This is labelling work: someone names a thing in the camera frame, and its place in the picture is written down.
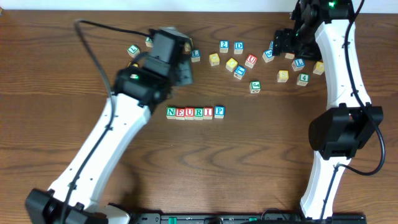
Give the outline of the green N block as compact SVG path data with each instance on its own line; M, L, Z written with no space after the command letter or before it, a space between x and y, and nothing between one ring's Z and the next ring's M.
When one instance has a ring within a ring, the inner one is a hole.
M167 117L167 119L175 119L176 118L176 108L175 107L167 107L166 117Z

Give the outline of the red E block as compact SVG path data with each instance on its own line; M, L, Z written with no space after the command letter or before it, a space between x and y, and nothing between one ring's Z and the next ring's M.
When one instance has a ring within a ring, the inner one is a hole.
M185 120L185 109L177 108L175 112L175 119Z

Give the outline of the red I block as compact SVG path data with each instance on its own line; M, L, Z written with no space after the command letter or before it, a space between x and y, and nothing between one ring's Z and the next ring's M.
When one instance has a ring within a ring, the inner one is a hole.
M203 109L203 119L213 119L213 108L206 107Z

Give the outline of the blue P block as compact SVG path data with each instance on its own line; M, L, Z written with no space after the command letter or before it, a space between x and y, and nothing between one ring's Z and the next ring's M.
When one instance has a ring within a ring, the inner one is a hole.
M219 118L219 119L223 119L225 116L225 107L224 106L216 106L214 108L214 118Z

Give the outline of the green R block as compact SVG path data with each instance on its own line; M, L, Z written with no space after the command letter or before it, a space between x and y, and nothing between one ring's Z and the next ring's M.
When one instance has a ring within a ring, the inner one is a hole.
M194 120L203 120L203 112L204 108L195 108L194 109Z

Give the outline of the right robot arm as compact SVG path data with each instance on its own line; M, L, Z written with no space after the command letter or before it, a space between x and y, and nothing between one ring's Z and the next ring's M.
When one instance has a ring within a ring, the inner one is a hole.
M379 125L380 106L373 106L365 89L355 44L355 20L360 8L352 1L299 0L290 18L294 28L274 34L273 54L292 53L296 58L323 61L327 89L326 111L308 129L314 151L307 189L300 200L302 221L353 223L352 215L334 215L333 201L344 171L362 176L378 173L386 147ZM377 134L381 158L369 172L349 166L357 150Z

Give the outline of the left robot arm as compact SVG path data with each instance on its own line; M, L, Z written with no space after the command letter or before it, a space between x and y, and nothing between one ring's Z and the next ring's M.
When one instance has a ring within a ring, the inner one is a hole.
M153 47L141 68L120 70L104 110L75 158L48 190L32 189L25 208L32 223L130 223L116 205L99 207L103 190L134 136L173 86L192 83L190 38L173 27L152 30Z

